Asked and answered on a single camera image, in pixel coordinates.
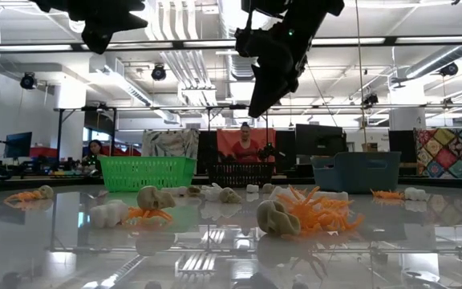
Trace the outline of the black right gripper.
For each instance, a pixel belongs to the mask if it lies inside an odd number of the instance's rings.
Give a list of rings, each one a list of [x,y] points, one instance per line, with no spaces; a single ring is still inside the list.
[[[307,65],[306,53],[324,20],[323,14],[285,16],[268,30],[250,26],[235,33],[235,50],[242,57],[258,57],[279,65],[284,75],[268,67],[252,66],[255,84],[249,104],[249,116],[258,118],[282,97],[296,92],[298,79]]]

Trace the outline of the person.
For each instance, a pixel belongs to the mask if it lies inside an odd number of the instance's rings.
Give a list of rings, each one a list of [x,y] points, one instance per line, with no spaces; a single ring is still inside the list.
[[[91,140],[88,144],[88,154],[82,159],[81,168],[84,173],[102,172],[100,159],[104,157],[103,146],[99,140]]]
[[[232,153],[239,163],[259,162],[259,144],[251,138],[251,128],[244,122],[240,128],[240,139],[232,146]]]

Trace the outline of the teal plastic bin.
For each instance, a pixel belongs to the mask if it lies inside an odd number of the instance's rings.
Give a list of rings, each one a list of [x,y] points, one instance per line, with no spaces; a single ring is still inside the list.
[[[337,153],[311,157],[314,182],[322,190],[353,193],[393,191],[399,179],[401,152]]]

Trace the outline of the white round pillar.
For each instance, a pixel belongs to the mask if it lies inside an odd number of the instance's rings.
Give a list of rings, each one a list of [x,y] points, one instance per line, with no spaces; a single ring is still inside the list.
[[[389,128],[391,131],[409,131],[425,129],[426,116],[424,108],[397,108],[390,110]]]

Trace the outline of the black panel screen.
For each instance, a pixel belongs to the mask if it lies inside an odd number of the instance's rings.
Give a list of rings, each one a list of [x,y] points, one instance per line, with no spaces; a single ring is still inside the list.
[[[197,150],[197,174],[207,174],[208,168],[217,161],[217,132],[200,131]]]
[[[295,131],[277,130],[275,148],[278,151],[275,157],[276,173],[281,174],[291,170],[296,164]]]

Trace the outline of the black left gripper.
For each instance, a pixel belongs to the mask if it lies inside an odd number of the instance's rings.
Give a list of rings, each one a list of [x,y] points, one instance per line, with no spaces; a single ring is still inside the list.
[[[133,14],[144,10],[143,0],[34,0],[34,3],[43,12],[51,9],[67,12],[73,21],[102,20],[112,31],[129,31],[148,25],[147,20]],[[113,33],[86,22],[81,36],[90,51],[102,55]]]

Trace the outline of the colourful patchwork quilt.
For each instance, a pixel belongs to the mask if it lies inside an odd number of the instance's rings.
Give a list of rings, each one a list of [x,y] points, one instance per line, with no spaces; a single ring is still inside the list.
[[[415,129],[413,134],[420,176],[462,179],[462,128]]]

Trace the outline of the black overhead frame bar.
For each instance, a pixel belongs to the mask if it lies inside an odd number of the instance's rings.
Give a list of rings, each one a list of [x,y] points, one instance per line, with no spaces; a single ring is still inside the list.
[[[346,37],[316,38],[312,47],[391,47],[391,46],[448,46],[462,45],[462,35],[438,36],[387,36],[387,37]],[[207,40],[164,40],[110,43],[108,51],[169,51],[169,50],[217,50],[233,49],[233,39]],[[40,44],[0,44],[0,54],[88,52],[88,45],[82,43],[40,43]]]

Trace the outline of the red-orange hanging cloth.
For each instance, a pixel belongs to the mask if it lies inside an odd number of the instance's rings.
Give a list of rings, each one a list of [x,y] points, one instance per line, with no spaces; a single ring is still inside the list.
[[[251,128],[251,138],[259,144],[259,151],[263,149],[268,143],[275,146],[276,131],[272,128]],[[217,149],[226,157],[233,157],[232,146],[240,139],[239,130],[217,130]]]

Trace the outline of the orange plastic spider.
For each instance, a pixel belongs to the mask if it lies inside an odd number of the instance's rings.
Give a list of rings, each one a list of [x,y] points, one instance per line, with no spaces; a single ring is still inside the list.
[[[353,222],[348,221],[347,214],[341,214],[331,210],[310,212],[299,217],[301,236],[311,236],[321,232],[343,232],[355,230],[365,220],[363,214],[359,214]]]
[[[129,207],[124,224],[129,226],[163,226],[171,223],[172,220],[173,216],[163,210],[142,210],[139,207]]]
[[[31,191],[31,192],[21,192],[12,194],[5,199],[5,201],[31,201],[31,200],[38,200],[42,199],[43,195],[38,191]]]
[[[403,200],[405,198],[404,193],[392,192],[392,191],[382,191],[382,190],[371,190],[373,197],[382,198],[382,199],[396,199]]]
[[[294,196],[297,198],[297,201],[291,202],[289,204],[282,204],[288,209],[288,212],[293,214],[295,217],[299,218],[307,215],[310,212],[316,213],[320,210],[331,210],[341,214],[347,214],[349,221],[349,206],[352,203],[350,199],[348,201],[339,201],[326,197],[316,198],[315,194],[318,191],[321,191],[318,186],[314,187],[310,192],[308,192],[306,189],[295,189],[292,186],[289,186],[288,188],[290,188]]]

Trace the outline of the black plastic basket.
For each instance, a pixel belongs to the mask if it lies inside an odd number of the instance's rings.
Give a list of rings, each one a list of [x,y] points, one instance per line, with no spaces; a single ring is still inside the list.
[[[274,163],[216,163],[209,166],[208,172],[209,182],[216,183],[221,187],[263,186],[271,182]]]

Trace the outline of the green plastic basket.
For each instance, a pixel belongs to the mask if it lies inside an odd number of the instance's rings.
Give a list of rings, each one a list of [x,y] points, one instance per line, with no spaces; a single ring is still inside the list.
[[[99,162],[110,192],[189,186],[197,168],[197,161],[188,157],[102,157]]]

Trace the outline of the slim silver ventilation duct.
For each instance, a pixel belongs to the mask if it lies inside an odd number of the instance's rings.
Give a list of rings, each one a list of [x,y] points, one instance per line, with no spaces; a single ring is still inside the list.
[[[462,58],[462,45],[444,47],[405,71],[407,79],[418,79]]]

